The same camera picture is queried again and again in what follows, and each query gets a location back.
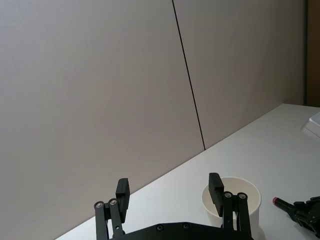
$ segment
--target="white table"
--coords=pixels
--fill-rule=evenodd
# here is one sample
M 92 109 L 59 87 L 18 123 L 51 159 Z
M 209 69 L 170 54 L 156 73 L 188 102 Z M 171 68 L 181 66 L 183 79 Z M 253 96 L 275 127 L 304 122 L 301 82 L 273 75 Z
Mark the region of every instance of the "white table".
M 209 173 L 217 172 L 247 179 L 259 188 L 259 240 L 317 239 L 272 204 L 273 197 L 295 202 L 320 196 L 320 143 L 300 130 L 317 112 L 320 108 L 282 104 L 151 182 L 131 195 L 123 229 L 130 233 L 169 222 L 210 225 L 201 194 Z M 95 218 L 58 240 L 96 240 Z

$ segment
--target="screw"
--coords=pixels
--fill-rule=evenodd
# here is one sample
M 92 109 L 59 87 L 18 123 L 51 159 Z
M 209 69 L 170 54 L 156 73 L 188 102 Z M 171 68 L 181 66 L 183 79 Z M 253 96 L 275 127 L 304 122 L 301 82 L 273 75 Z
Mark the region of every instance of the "screw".
M 246 199 L 246 195 L 244 195 L 244 194 L 239 194 L 239 198 L 241 198 L 241 199 Z
M 159 231 L 159 232 L 162 231 L 163 229 L 164 229 L 164 226 L 161 225 L 161 224 L 156 226 L 156 230 Z
M 101 208 L 102 207 L 102 202 L 98 202 L 95 206 L 97 207 L 97 208 Z
M 182 227 L 183 227 L 184 229 L 189 229 L 189 224 L 188 224 L 188 223 L 184 223 L 184 224 L 182 225 Z

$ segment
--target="gray wall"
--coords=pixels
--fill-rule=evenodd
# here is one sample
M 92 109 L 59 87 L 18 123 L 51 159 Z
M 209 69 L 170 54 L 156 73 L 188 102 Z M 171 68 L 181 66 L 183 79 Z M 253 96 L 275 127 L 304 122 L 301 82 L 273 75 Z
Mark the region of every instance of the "gray wall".
M 208 148 L 303 103 L 304 0 L 174 0 Z
M 175 1 L 206 146 L 302 98 L 302 0 L 237 2 Z M 204 150 L 170 0 L 3 0 L 0 33 L 0 239 L 58 237 Z

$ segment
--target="paper cup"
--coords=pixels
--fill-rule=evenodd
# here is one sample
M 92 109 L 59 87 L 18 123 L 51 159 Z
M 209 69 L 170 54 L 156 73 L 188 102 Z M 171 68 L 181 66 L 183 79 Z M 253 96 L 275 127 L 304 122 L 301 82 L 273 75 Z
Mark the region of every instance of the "paper cup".
M 261 194 L 258 188 L 251 182 L 239 177 L 222 177 L 224 191 L 229 191 L 234 195 L 242 192 L 247 194 L 248 210 L 250 218 L 251 235 L 254 240 L 259 237 L 259 208 L 261 205 Z M 210 222 L 214 227 L 221 227 L 222 218 L 219 217 L 216 206 L 213 204 L 208 185 L 202 192 L 202 204 L 208 214 Z M 237 229 L 236 215 L 233 214 L 233 228 Z

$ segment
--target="cup rim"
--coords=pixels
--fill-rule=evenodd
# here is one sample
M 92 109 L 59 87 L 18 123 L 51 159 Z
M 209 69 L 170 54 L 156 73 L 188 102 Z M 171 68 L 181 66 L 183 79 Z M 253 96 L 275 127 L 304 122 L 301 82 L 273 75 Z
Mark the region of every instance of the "cup rim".
M 261 193 L 260 193 L 259 189 L 257 188 L 257 186 L 254 185 L 252 182 L 250 182 L 250 181 L 248 181 L 248 180 L 246 180 L 246 179 L 244 179 L 244 178 L 237 177 L 237 176 L 224 176 L 224 177 L 221 177 L 221 179 L 240 179 L 240 180 L 243 180 L 243 181 L 245 181 L 245 182 L 253 185 L 253 187 L 254 187 L 254 188 L 256 189 L 256 191 L 259 193 L 259 204 L 258 204 L 257 207 L 251 212 L 251 214 L 255 213 L 255 212 L 260 208 L 261 202 L 262 202 L 262 201 L 261 201 Z M 206 207 L 206 205 L 204 204 L 203 195 L 204 195 L 204 192 L 205 192 L 206 188 L 208 188 L 208 187 L 209 187 L 209 184 L 207 184 L 207 185 L 204 187 L 204 189 L 202 190 L 202 194 L 201 194 L 201 203 L 202 203 L 202 206 L 203 206 L 204 209 L 205 209 L 208 213 L 210 213 L 211 215 L 213 215 L 213 216 L 215 216 L 215 217 L 218 217 L 218 218 L 221 218 L 219 215 L 217 215 L 217 214 L 213 213 L 212 211 L 210 211 L 210 210 Z

